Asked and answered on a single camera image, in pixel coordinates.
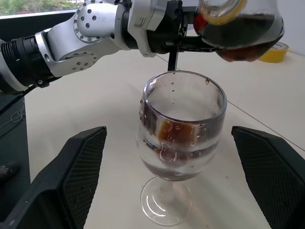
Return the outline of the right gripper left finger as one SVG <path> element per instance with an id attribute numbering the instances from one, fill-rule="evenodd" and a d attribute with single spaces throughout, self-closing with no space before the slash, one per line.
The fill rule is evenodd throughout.
<path id="1" fill-rule="evenodd" d="M 69 138 L 32 181 L 0 229 L 83 229 L 98 185 L 107 129 Z"/>

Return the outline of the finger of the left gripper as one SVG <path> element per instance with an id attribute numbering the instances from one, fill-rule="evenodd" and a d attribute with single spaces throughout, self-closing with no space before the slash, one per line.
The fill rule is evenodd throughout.
<path id="1" fill-rule="evenodd" d="M 194 18 L 196 16 L 197 6 L 183 6 L 183 16 Z"/>
<path id="2" fill-rule="evenodd" d="M 203 42 L 200 36 L 182 36 L 179 39 L 179 52 L 214 52 L 217 48 Z"/>

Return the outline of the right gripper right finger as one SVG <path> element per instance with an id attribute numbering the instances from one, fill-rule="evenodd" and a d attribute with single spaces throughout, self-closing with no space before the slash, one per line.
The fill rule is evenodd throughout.
<path id="1" fill-rule="evenodd" d="M 248 187 L 271 229 L 305 229 L 305 159 L 284 139 L 233 126 Z"/>

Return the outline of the dark drink bottle red label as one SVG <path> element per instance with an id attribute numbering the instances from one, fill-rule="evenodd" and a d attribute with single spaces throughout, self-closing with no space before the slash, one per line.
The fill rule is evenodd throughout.
<path id="1" fill-rule="evenodd" d="M 199 0 L 193 26 L 227 62 L 253 62 L 285 33 L 277 0 Z"/>

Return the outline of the clear wine glass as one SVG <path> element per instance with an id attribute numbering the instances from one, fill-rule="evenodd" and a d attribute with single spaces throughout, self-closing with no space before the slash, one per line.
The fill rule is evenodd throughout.
<path id="1" fill-rule="evenodd" d="M 144 214 L 156 224 L 180 224 L 192 207 L 184 181 L 213 159 L 227 109 L 223 89 L 190 71 L 151 78 L 139 104 L 136 146 L 153 174 L 141 191 Z"/>

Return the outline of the dark worn shoe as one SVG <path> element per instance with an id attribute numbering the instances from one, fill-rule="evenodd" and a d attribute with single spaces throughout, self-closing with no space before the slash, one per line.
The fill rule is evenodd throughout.
<path id="1" fill-rule="evenodd" d="M 0 185 L 6 183 L 13 178 L 19 171 L 20 164 L 10 161 L 0 166 Z"/>

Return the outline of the yellow tape roll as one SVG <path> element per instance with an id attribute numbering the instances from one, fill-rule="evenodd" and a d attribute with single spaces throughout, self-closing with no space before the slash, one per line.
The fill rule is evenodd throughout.
<path id="1" fill-rule="evenodd" d="M 262 62 L 280 63 L 284 60 L 289 46 L 282 42 L 277 42 L 270 50 L 259 58 Z"/>

